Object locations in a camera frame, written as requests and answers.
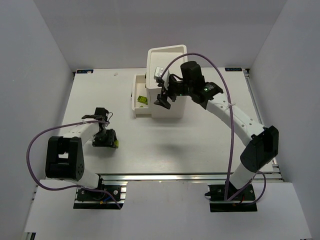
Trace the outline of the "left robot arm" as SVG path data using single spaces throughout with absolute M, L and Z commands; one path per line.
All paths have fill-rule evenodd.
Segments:
M 97 107 L 94 114 L 82 117 L 87 123 L 76 124 L 64 135 L 49 138 L 45 163 L 47 178 L 68 181 L 88 189 L 99 187 L 100 176 L 85 168 L 83 146 L 91 140 L 93 147 L 119 147 L 116 131 L 107 129 L 109 114 L 107 109 Z

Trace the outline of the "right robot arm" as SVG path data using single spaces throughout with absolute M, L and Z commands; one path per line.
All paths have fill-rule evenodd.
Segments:
M 161 88 L 155 105 L 171 108 L 177 97 L 188 96 L 191 100 L 218 117 L 231 129 L 231 135 L 238 136 L 245 146 L 240 155 L 240 164 L 233 173 L 227 174 L 225 193 L 236 193 L 279 152 L 279 131 L 276 127 L 266 127 L 254 121 L 236 105 L 214 82 L 208 82 L 202 74 L 200 65 L 188 61 L 180 66 L 178 77 L 167 69 L 156 67 L 154 79 Z

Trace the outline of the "lime long lego brick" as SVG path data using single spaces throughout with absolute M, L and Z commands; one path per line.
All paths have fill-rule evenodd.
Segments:
M 117 149 L 119 147 L 119 141 L 115 140 L 112 145 L 113 148 Z

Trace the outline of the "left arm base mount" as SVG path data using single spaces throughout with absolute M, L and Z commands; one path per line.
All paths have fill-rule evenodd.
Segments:
M 93 192 L 85 189 L 77 189 L 73 209 L 76 210 L 120 210 L 125 202 L 127 184 L 123 182 L 108 182 L 101 180 L 99 190 L 104 192 Z

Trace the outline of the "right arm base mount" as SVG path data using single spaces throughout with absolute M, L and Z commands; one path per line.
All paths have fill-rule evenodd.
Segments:
M 211 213 L 246 213 L 257 212 L 256 195 L 253 186 L 250 184 L 232 200 L 225 201 L 225 185 L 208 185 L 208 191 L 204 197 L 209 201 Z

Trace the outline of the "white bottom cabinet drawer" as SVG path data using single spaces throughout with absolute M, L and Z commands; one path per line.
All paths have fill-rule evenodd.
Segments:
M 146 78 L 144 75 L 136 74 L 133 78 L 131 109 L 135 118 L 151 117 L 151 109 L 148 105 Z

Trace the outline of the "lime sloped lego brick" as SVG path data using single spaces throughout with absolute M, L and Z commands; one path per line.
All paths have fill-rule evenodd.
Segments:
M 137 102 L 141 104 L 148 105 L 148 98 L 142 95 L 139 95 L 137 98 Z

